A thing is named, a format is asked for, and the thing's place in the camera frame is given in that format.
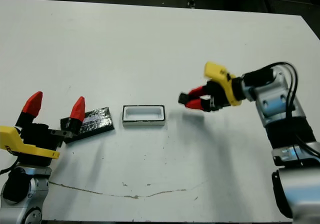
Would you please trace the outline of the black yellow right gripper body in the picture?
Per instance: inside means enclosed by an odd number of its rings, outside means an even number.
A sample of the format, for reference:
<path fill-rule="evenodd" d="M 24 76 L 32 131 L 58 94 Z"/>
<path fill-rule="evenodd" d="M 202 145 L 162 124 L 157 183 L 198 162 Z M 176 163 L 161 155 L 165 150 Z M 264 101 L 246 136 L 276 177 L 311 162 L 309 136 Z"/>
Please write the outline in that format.
<path fill-rule="evenodd" d="M 210 96 L 203 101 L 203 110 L 213 112 L 228 106 L 239 106 L 244 99 L 241 78 L 230 74 L 226 67 L 208 61 L 204 66 L 204 76 L 208 78 L 204 94 Z"/>

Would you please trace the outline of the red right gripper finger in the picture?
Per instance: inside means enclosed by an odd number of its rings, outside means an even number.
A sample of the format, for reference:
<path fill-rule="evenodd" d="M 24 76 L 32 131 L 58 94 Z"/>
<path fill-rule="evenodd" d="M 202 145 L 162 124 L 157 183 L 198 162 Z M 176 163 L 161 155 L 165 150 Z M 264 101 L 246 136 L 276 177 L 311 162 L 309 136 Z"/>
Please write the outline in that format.
<path fill-rule="evenodd" d="M 207 85 L 202 85 L 197 88 L 193 88 L 189 93 L 189 98 L 200 98 L 203 96 L 209 96 L 210 93 L 208 91 Z"/>
<path fill-rule="evenodd" d="M 188 101 L 184 106 L 188 109 L 201 110 L 204 112 L 212 111 L 210 99 L 202 99 L 202 98 L 192 99 Z"/>

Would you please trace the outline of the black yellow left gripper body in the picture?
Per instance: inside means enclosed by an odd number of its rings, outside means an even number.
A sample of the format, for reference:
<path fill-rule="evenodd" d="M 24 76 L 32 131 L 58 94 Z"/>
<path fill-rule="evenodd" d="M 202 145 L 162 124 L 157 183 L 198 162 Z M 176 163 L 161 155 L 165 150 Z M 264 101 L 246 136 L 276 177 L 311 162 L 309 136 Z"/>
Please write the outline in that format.
<path fill-rule="evenodd" d="M 22 165 L 48 167 L 60 157 L 57 148 L 74 133 L 50 129 L 46 124 L 32 123 L 21 130 L 12 126 L 0 127 L 0 148 L 16 156 Z"/>

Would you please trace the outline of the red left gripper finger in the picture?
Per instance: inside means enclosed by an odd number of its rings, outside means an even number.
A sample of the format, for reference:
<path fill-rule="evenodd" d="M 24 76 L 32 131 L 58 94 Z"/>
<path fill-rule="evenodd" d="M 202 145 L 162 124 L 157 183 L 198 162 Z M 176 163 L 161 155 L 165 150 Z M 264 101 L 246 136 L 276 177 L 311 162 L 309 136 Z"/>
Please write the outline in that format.
<path fill-rule="evenodd" d="M 33 122 L 40 112 L 42 99 L 43 92 L 37 91 L 26 101 L 16 121 L 16 127 L 24 128 L 26 125 Z"/>
<path fill-rule="evenodd" d="M 77 135 L 80 132 L 82 123 L 85 118 L 85 98 L 80 96 L 73 105 L 70 116 L 67 120 L 66 130 Z"/>

